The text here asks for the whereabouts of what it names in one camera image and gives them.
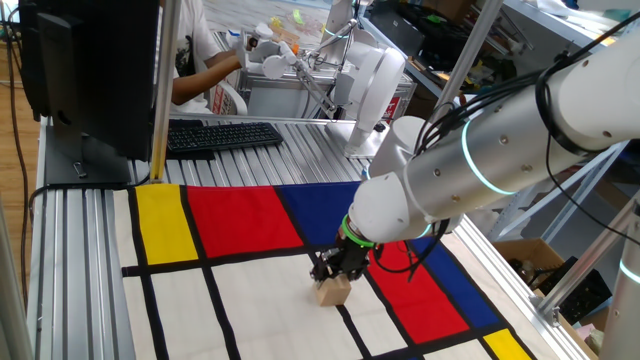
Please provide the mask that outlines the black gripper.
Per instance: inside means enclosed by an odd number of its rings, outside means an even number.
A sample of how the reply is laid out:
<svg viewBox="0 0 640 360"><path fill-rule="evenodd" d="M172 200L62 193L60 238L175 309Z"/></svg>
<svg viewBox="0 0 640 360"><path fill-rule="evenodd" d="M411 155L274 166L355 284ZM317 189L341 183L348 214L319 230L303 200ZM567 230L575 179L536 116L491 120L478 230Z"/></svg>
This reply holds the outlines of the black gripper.
<svg viewBox="0 0 640 360"><path fill-rule="evenodd" d="M336 248L321 251L310 271L319 288L326 280L345 275L349 282L359 280L370 264L370 249L352 240L339 240Z"/></svg>

